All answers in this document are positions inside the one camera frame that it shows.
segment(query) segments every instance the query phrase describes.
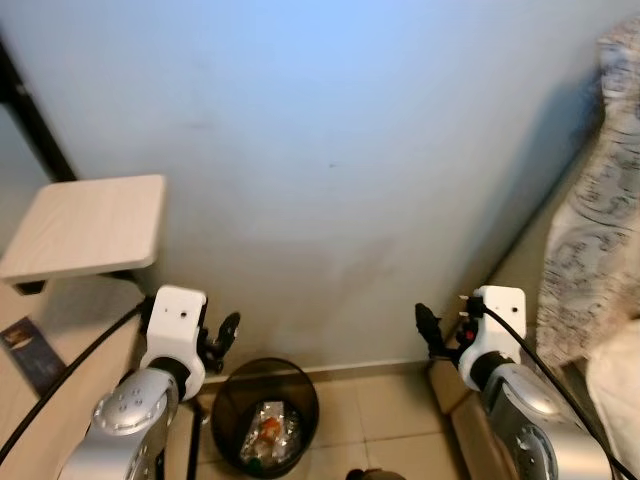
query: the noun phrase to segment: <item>trash can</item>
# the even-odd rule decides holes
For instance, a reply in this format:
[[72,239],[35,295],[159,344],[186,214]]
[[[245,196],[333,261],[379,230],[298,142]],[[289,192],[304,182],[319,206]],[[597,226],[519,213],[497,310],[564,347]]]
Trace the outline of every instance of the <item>trash can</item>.
[[[318,396],[306,373],[287,360],[261,358],[224,382],[213,403],[211,429],[228,463],[255,478],[278,478],[309,448],[319,414]],[[266,457],[256,453],[258,444],[269,448],[276,437],[269,461],[263,461]]]

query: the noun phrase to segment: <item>patterned fabric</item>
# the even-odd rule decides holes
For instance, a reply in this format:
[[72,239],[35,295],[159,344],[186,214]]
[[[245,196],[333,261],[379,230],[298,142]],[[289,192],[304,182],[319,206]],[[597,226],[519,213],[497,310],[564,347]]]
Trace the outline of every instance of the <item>patterned fabric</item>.
[[547,240],[536,335],[552,366],[640,318],[640,17],[600,48],[604,124]]

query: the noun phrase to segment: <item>beige tile floor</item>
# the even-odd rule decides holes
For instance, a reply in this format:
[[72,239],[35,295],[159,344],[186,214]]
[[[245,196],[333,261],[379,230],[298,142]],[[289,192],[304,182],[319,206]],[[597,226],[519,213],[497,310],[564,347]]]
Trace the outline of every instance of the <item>beige tile floor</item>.
[[[466,478],[453,435],[423,372],[316,383],[320,423],[311,448],[285,479],[343,480],[353,468],[383,467],[407,480]],[[212,397],[202,398],[210,404]],[[197,480],[247,478],[202,430]]]

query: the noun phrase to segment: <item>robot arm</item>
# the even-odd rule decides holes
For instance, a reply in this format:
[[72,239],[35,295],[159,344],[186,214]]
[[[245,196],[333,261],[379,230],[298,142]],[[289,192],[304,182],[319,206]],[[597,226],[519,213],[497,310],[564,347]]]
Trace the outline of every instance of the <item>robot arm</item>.
[[[499,312],[524,337],[522,290],[486,286],[467,300],[468,305],[486,305]],[[499,324],[483,310],[468,309],[473,311],[462,312],[467,321],[457,335],[458,349],[444,346],[439,319],[421,304],[416,305],[418,331],[429,344],[432,358],[451,360],[467,386],[481,392],[489,423],[520,478],[610,480],[605,452],[564,398],[517,363],[519,345]]]
[[208,341],[206,305],[202,292],[172,286],[158,290],[142,368],[98,402],[59,480],[163,478],[161,454],[178,404],[198,393],[205,364],[216,373],[222,370],[240,321],[239,314],[230,315],[216,341]]

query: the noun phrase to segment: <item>black mesh trash can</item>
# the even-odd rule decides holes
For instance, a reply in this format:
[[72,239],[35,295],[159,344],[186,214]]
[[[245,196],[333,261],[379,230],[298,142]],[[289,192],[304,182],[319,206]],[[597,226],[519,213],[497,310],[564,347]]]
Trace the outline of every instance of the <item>black mesh trash can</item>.
[[[286,462],[256,468],[240,458],[256,409],[264,402],[283,402],[300,419],[300,442]],[[278,478],[289,472],[309,448],[320,408],[313,383],[293,363],[279,358],[253,360],[234,371],[220,388],[213,403],[211,429],[223,458],[255,478]]]

